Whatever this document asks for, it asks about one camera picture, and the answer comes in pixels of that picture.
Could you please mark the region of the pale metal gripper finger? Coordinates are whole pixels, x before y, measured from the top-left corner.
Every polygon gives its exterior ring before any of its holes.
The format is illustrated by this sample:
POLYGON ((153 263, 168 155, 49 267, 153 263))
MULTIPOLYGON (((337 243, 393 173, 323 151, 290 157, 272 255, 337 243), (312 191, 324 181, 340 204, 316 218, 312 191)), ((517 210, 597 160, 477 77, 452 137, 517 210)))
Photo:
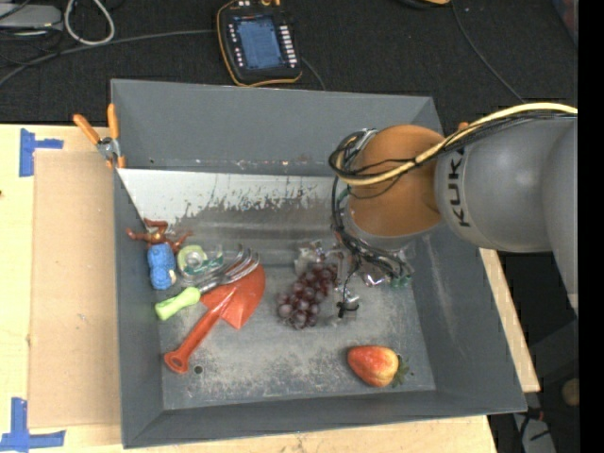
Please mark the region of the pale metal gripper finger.
POLYGON ((360 308, 360 298, 347 287, 342 287, 336 302, 338 318, 355 318, 360 308))
POLYGON ((295 273, 301 275, 317 263, 323 262, 327 257, 327 249, 321 240, 304 242, 298 246, 295 258, 295 273))

